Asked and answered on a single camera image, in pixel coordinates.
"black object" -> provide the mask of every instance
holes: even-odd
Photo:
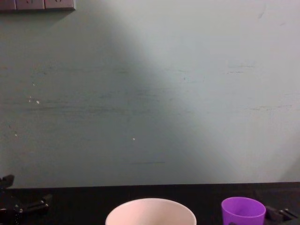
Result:
[[[46,195],[38,202],[23,204],[5,193],[4,190],[13,185],[14,178],[9,175],[0,179],[0,225],[19,225],[30,214],[46,214],[51,204],[52,195]]]
[[[266,206],[266,209],[266,220],[278,225],[300,225],[299,215],[289,209],[277,210],[270,206]]]

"power outlet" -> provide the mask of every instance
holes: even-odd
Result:
[[[0,12],[16,10],[15,0],[0,0]]]
[[[75,0],[45,0],[45,8],[75,10],[76,1]]]
[[[16,0],[17,10],[45,9],[44,0]]]

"black table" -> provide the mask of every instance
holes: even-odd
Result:
[[[254,198],[278,209],[300,214],[300,182],[271,184],[157,185],[9,189],[24,203],[53,195],[49,213],[25,225],[104,225],[116,206],[138,198],[155,197],[189,207],[198,225],[221,225],[221,202],[232,196]]]

